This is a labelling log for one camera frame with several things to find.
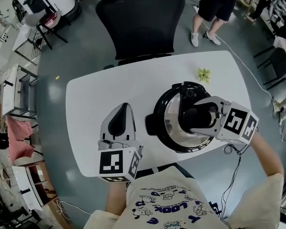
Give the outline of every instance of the person's arm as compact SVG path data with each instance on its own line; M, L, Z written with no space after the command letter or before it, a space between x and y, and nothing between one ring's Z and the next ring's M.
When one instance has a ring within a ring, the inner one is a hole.
M280 158L257 131L255 131L250 144L268 177L278 173L284 175Z
M126 208L126 183L110 183L106 212L120 216Z

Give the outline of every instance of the white t-shirt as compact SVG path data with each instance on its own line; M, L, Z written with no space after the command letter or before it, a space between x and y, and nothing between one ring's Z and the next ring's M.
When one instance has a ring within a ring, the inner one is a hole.
M121 216L97 210L84 229L276 229L284 178L281 174L247 190L222 222L193 178L176 167L139 178L127 190Z

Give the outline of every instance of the stainless steel surface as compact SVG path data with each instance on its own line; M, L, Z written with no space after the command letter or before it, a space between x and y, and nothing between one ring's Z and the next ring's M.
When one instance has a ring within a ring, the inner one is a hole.
M172 98L164 113L165 128L168 135L177 144L184 147L196 147L206 142L210 137L202 134L190 134L182 130L178 122L180 94Z

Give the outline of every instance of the blue-gray floor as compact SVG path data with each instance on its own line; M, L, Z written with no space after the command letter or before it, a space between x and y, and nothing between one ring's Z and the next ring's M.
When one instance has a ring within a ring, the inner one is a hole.
M68 137L65 93L66 85L71 79L100 71L109 64L117 65L114 59L113 42L95 12L95 5L98 1L81 2L80 17L72 23L71 27L60 31L60 34L69 41L68 44L51 38L53 50L46 49L41 55L37 92L41 145L51 181L61 200L90 213L96 209L104 209L108 184L95 177L84 177L78 169ZM215 47L203 39L200 39L198 48L190 44L189 33L195 13L192 4L192 1L186 0L174 38L174 54L229 50L224 44ZM266 56L264 55L257 62L253 59L253 55L271 45L262 32L262 24L258 21L252 25L244 18L244 10L235 7L229 23L218 32L218 35L252 70L260 83L269 74L264 74L263 69L258 71L256 65ZM204 31L205 27L202 26L200 33ZM281 141L278 121L272 118L270 98L259 88L241 62L236 57L234 58L245 80L252 109L260 118L259 131L280 155L286 170L286 142ZM286 95L286 84L283 83L275 88L274 95L278 100L282 99ZM81 103L78 109L74 110L74 114L78 115L78 118L85 118L84 113L81 113ZM221 194L230 184L237 162L238 156L235 153L225 155L220 147L180 162L180 165L199 181L208 200L219 203ZM227 204L227 215L234 209L242 193L263 179L265 175L261 166L249 148L242 156L240 169ZM75 227L82 228L89 215L68 205L64 206Z

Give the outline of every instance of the small succulent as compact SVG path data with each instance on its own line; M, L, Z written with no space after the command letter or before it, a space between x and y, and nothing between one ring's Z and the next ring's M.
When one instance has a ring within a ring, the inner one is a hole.
M206 82L206 83L210 83L210 76L211 76L211 71L208 69L198 69L197 70L198 73L198 78L200 82Z

